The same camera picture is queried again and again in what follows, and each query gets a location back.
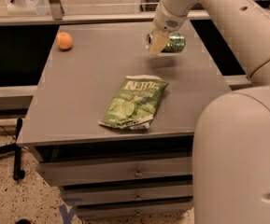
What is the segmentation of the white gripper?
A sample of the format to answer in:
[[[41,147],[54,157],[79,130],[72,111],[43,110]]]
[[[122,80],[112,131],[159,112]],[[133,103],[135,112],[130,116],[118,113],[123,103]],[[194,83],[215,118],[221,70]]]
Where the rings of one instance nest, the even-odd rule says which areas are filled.
[[[167,32],[175,32],[181,28],[184,21],[187,20],[188,14],[176,15],[169,11],[164,0],[160,0],[155,9],[155,16],[151,28],[155,30],[150,34],[149,54],[158,56],[169,43]]]

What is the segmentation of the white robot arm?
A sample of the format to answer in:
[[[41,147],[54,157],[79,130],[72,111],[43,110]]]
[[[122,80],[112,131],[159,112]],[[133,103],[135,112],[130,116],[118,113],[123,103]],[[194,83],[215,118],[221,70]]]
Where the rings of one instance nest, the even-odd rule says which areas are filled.
[[[270,14],[252,0],[160,0],[149,52],[195,4],[219,29],[252,85],[211,102],[197,121],[192,176],[195,224],[270,224]]]

